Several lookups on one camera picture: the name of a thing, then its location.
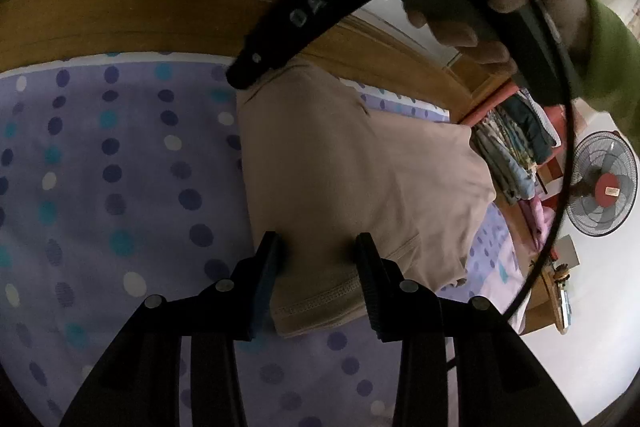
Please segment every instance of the fan guard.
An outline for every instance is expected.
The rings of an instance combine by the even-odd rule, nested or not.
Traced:
[[[628,217],[638,191],[631,147],[609,131],[590,134],[575,150],[571,185],[566,213],[575,228],[594,237],[613,232]]]

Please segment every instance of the purple polka dot bedsheet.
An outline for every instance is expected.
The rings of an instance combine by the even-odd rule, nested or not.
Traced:
[[[45,427],[146,295],[196,295],[254,253],[228,63],[108,54],[0,74],[0,362]],[[449,120],[344,82],[370,108]],[[442,297],[484,295],[503,310],[523,282],[494,204],[466,269]],[[380,343],[366,317],[287,340],[267,326],[236,356],[251,427],[390,425],[400,344]],[[189,366],[184,339],[183,426]]]

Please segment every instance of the wooden headboard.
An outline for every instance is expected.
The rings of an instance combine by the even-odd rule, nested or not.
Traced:
[[[105,52],[234,56],[272,1],[0,0],[0,71]],[[355,16],[302,55],[337,76],[449,109],[452,121],[505,80],[478,75],[464,60],[442,68]]]

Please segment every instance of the pink cloth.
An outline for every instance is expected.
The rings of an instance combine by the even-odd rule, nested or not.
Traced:
[[[551,208],[542,206],[542,202],[538,196],[534,196],[530,200],[520,200],[518,204],[527,221],[533,242],[538,251],[540,251],[549,235],[551,223],[556,213]]]

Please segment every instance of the black cable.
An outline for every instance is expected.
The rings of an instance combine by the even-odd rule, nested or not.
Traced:
[[[556,241],[560,225],[562,224],[562,218],[564,211],[569,203],[569,190],[571,187],[571,179],[574,172],[574,148],[575,148],[575,124],[574,124],[574,106],[572,105],[571,98],[571,86],[569,84],[569,75],[566,70],[564,61],[562,60],[562,54],[558,43],[554,39],[551,28],[548,26],[545,15],[542,8],[538,4],[537,0],[529,0],[532,10],[541,25],[543,34],[545,36],[546,44],[551,49],[552,58],[556,71],[558,72],[558,80],[560,82],[560,91],[562,98],[562,105],[564,105],[564,114],[566,117],[566,163],[564,164],[564,176],[562,177],[562,189],[558,196],[558,207],[556,208],[556,217],[551,225],[551,230],[546,238],[545,245],[538,256],[538,259],[530,270],[522,288],[518,291],[517,295],[502,314],[505,320],[509,320],[518,311],[519,307],[527,298],[527,295],[533,288],[536,279],[542,273],[542,269],[548,261],[551,248]]]

